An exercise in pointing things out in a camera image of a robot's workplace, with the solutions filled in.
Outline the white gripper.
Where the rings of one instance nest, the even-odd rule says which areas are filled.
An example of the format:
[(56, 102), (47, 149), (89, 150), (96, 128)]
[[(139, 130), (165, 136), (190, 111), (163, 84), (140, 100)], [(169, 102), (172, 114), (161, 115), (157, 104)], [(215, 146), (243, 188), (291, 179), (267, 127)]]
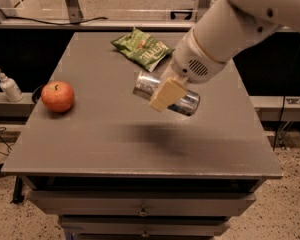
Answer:
[(206, 83), (219, 74), (227, 62), (217, 62), (204, 51), (191, 29), (176, 45), (172, 61), (160, 76), (163, 82), (152, 95), (149, 106), (163, 111), (183, 98), (187, 90), (178, 82), (178, 77), (186, 78), (189, 83)]

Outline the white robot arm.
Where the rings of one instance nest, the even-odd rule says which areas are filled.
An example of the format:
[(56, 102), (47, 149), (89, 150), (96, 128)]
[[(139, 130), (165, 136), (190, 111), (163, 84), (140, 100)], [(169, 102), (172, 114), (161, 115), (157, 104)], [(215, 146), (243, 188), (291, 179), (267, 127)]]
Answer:
[(284, 27), (300, 33), (300, 0), (216, 0), (176, 45), (150, 106), (167, 109), (186, 95), (187, 84), (209, 81)]

